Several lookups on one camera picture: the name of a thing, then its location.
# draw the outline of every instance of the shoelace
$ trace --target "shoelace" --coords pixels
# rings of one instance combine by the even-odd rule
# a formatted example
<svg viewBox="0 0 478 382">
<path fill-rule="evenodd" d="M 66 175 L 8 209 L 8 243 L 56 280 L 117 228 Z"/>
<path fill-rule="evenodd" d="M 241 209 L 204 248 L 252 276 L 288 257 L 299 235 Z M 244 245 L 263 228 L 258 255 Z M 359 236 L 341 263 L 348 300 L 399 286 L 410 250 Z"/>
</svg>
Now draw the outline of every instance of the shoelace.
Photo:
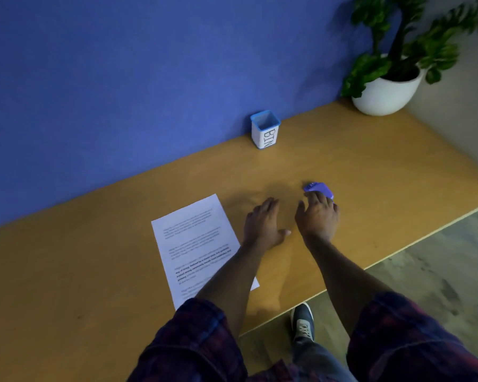
<svg viewBox="0 0 478 382">
<path fill-rule="evenodd" d="M 310 323 L 308 323 L 306 320 L 298 320 L 298 334 L 297 336 L 306 336 L 307 338 L 312 339 L 311 337 L 311 329 L 310 329 Z"/>
</svg>

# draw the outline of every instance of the blue bin rim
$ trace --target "blue bin rim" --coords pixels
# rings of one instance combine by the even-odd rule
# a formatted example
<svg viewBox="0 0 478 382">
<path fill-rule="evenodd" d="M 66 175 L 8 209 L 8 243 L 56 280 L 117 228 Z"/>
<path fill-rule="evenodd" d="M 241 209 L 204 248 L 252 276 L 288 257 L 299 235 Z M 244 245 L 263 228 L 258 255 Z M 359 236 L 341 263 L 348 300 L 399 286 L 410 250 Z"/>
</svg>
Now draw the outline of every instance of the blue bin rim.
<svg viewBox="0 0 478 382">
<path fill-rule="evenodd" d="M 276 122 L 273 126 L 270 126 L 270 127 L 266 127 L 265 129 L 261 130 L 259 127 L 258 127 L 258 123 L 257 121 L 255 120 L 255 117 L 259 116 L 259 115 L 263 115 L 263 114 L 273 114 L 274 118 L 276 119 Z M 257 112 L 256 114 L 253 114 L 250 116 L 250 119 L 251 119 L 251 122 L 255 124 L 255 127 L 257 128 L 257 130 L 259 130 L 260 132 L 264 132 L 264 131 L 267 131 L 269 129 L 272 129 L 272 128 L 275 128 L 276 126 L 279 126 L 281 125 L 281 120 L 280 118 L 271 110 L 265 110 L 265 111 L 261 111 L 261 112 Z"/>
</svg>

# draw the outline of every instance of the paper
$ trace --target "paper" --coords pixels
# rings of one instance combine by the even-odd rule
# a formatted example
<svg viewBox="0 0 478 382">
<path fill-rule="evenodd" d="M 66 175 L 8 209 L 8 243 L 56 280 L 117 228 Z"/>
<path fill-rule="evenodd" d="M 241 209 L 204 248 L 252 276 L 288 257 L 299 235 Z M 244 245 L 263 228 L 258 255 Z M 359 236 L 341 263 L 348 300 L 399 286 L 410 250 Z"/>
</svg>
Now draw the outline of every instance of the paper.
<svg viewBox="0 0 478 382">
<path fill-rule="evenodd" d="M 240 247 L 216 194 L 152 221 L 175 309 Z M 251 289 L 259 286 L 257 278 Z"/>
</svg>

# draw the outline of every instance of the plaid sleeve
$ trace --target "plaid sleeve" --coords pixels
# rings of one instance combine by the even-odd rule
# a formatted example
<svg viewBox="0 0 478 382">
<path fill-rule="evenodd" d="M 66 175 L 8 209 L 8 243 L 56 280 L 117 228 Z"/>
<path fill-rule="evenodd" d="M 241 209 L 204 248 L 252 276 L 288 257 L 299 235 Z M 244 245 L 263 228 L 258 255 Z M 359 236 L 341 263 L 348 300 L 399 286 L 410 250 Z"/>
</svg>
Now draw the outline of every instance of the plaid sleeve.
<svg viewBox="0 0 478 382">
<path fill-rule="evenodd" d="M 347 353 L 358 381 L 478 381 L 478 358 L 414 302 L 376 295 L 362 311 Z"/>
<path fill-rule="evenodd" d="M 239 382 L 247 375 L 223 311 L 192 298 L 157 332 L 128 381 Z"/>
</svg>

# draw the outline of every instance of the small bin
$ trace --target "small bin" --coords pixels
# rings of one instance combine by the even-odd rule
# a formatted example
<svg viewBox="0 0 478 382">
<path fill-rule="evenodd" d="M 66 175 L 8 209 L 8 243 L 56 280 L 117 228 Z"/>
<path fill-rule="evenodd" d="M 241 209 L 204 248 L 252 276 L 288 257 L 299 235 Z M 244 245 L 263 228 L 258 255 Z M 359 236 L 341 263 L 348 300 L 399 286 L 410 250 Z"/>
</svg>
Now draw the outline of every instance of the small bin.
<svg viewBox="0 0 478 382">
<path fill-rule="evenodd" d="M 251 115 L 251 139 L 259 149 L 276 143 L 281 121 L 274 112 L 266 110 Z"/>
</svg>

